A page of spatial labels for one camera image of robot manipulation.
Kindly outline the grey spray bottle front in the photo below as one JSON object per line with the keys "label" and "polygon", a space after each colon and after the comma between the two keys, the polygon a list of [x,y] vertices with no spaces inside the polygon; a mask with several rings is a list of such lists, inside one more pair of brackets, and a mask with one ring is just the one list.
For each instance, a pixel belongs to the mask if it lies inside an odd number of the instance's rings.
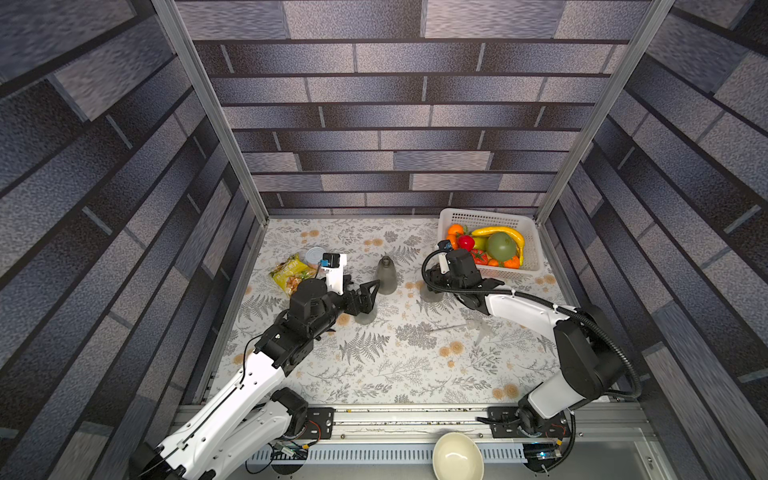
{"label": "grey spray bottle front", "polygon": [[361,312],[358,315],[355,316],[355,322],[360,325],[369,325],[371,324],[378,315],[378,306],[374,305],[370,312],[364,313]]}

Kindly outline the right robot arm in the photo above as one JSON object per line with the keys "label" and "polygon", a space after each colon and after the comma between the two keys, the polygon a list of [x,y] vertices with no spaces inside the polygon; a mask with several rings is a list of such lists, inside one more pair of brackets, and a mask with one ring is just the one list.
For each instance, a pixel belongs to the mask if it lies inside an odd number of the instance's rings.
{"label": "right robot arm", "polygon": [[452,250],[447,241],[427,255],[421,275],[429,290],[452,294],[470,310],[512,321],[555,345],[559,370],[524,395],[506,421],[523,435],[540,436],[562,412],[603,396],[641,396],[640,376],[599,308],[559,305],[485,278],[468,251]]}

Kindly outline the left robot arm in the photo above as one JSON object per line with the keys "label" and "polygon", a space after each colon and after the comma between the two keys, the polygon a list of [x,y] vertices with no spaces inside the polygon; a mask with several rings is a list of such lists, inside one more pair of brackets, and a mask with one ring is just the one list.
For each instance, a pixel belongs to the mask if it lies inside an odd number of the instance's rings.
{"label": "left robot arm", "polygon": [[226,479],[268,443],[300,435],[308,404],[284,380],[341,314],[370,313],[380,286],[341,280],[339,291],[329,278],[302,281],[228,384],[159,444],[136,449],[129,478]]}

